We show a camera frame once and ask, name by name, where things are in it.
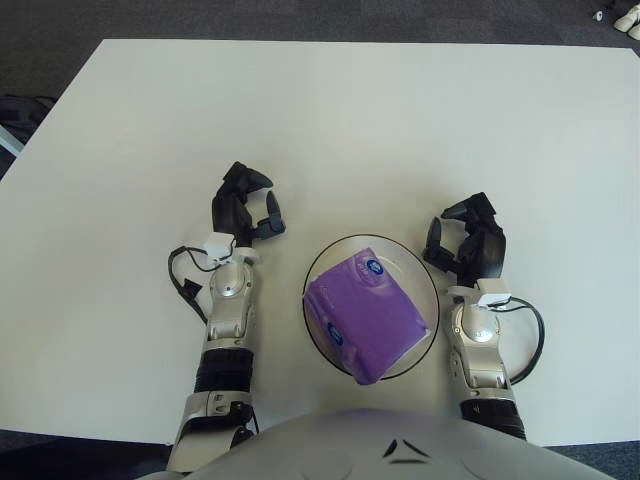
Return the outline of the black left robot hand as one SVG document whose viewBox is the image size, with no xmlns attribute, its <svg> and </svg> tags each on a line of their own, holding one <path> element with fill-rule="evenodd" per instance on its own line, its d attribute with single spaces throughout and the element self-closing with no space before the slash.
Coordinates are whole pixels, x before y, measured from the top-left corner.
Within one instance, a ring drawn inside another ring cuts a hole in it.
<svg viewBox="0 0 640 480">
<path fill-rule="evenodd" d="M 235 162 L 223 177 L 223 183 L 212 199 L 213 231 L 231 234 L 237 247 L 251 248 L 253 241 L 266 240 L 286 231 L 275 194 L 270 190 L 273 182 L 264 174 Z M 248 196 L 268 189 L 266 208 L 268 216 L 253 224 L 247 208 Z"/>
</svg>

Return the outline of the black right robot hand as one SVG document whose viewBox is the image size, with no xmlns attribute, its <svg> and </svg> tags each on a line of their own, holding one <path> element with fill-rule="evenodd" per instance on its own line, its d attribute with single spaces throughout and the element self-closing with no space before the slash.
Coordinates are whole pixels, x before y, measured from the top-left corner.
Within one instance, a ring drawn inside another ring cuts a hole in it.
<svg viewBox="0 0 640 480">
<path fill-rule="evenodd" d="M 495 216 L 496 211 L 484 192 L 446 208 L 429 226 L 423 259 L 443 272 L 453 273 L 459 286 L 473 287 L 479 279 L 500 278 L 506 237 Z M 466 237 L 456 254 L 441 245 L 442 220 L 464 224 Z"/>
</svg>

